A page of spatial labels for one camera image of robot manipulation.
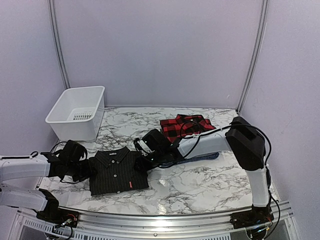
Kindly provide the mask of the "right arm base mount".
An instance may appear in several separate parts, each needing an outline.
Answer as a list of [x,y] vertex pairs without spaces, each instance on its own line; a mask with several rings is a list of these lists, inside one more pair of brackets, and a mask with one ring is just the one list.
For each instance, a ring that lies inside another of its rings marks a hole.
[[273,220],[273,212],[268,207],[252,206],[250,210],[234,212],[230,215],[230,223],[233,225],[234,229],[252,227]]

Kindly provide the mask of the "black pinstripe long sleeve shirt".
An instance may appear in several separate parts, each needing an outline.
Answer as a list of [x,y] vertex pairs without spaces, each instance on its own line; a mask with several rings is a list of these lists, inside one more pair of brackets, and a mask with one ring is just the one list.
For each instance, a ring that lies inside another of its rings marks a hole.
[[127,147],[110,151],[97,151],[88,159],[94,173],[89,178],[89,190],[92,196],[118,194],[121,192],[144,190],[149,188],[148,174],[135,169],[138,151]]

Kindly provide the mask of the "blue shirt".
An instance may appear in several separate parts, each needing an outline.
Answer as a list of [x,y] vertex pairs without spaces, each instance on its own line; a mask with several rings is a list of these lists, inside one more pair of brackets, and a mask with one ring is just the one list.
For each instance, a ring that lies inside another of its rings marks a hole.
[[159,165],[158,167],[162,168],[162,169],[166,169],[166,168],[170,168],[175,165],[180,165],[180,164],[185,164],[185,163],[192,163],[192,162],[198,162],[198,161],[203,161],[203,160],[214,160],[214,159],[218,158],[219,155],[220,155],[219,152],[215,152],[213,154],[206,155],[206,156],[198,156],[198,157],[192,157],[192,158],[188,158],[188,159],[178,160],[175,162],[163,163],[163,164]]

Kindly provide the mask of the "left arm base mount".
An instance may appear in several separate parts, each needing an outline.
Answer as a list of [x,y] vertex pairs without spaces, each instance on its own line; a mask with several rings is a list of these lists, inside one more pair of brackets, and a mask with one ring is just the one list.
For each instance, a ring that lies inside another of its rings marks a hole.
[[58,208],[53,211],[35,211],[36,217],[40,220],[53,223],[58,227],[76,228],[80,213],[78,211]]

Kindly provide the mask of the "red black plaid shirt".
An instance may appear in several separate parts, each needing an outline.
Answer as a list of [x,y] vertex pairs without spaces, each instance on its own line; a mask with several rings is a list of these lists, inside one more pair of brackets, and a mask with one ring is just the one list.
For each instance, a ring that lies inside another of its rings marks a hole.
[[216,127],[211,121],[201,114],[185,115],[178,114],[175,118],[163,119],[159,121],[162,134],[173,143],[176,139],[184,138],[188,135],[200,134]]

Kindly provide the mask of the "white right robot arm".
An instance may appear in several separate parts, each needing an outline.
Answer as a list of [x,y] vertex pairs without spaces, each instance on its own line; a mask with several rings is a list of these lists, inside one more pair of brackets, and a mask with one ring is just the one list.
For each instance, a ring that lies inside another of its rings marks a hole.
[[241,116],[222,128],[191,134],[170,142],[157,129],[133,141],[140,153],[142,167],[169,168],[191,159],[205,159],[219,152],[231,151],[239,166],[245,170],[252,193],[252,207],[247,219],[258,224],[267,216],[271,202],[271,176],[268,169],[266,144],[270,140],[258,127]]

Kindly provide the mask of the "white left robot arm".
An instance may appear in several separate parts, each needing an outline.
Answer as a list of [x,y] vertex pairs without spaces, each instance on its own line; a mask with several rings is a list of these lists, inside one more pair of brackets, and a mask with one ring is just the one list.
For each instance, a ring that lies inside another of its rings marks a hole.
[[95,171],[90,167],[87,149],[76,141],[68,140],[55,152],[37,152],[30,155],[0,157],[0,204],[26,208],[44,213],[53,223],[63,219],[59,201],[45,189],[26,189],[5,182],[30,177],[53,178],[61,181],[66,176],[77,184],[90,178]]

